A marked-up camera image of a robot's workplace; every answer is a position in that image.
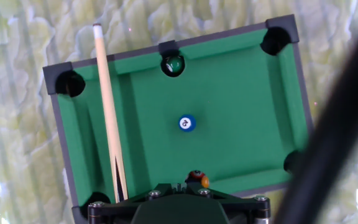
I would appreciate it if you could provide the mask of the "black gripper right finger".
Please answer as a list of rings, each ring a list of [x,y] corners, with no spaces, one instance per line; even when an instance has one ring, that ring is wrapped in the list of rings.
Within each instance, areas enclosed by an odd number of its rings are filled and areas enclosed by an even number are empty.
[[[240,198],[205,188],[199,183],[179,184],[179,193],[210,198],[222,206],[227,217],[233,216],[235,213],[244,214],[247,219],[246,223],[271,223],[270,199],[264,195]]]

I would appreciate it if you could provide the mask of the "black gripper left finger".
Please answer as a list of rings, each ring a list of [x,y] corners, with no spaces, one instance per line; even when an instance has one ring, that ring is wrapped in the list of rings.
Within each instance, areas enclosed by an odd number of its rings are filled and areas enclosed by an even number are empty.
[[[113,223],[116,217],[135,215],[145,202],[179,193],[179,184],[158,184],[154,189],[119,203],[92,202],[88,205],[89,224]]]

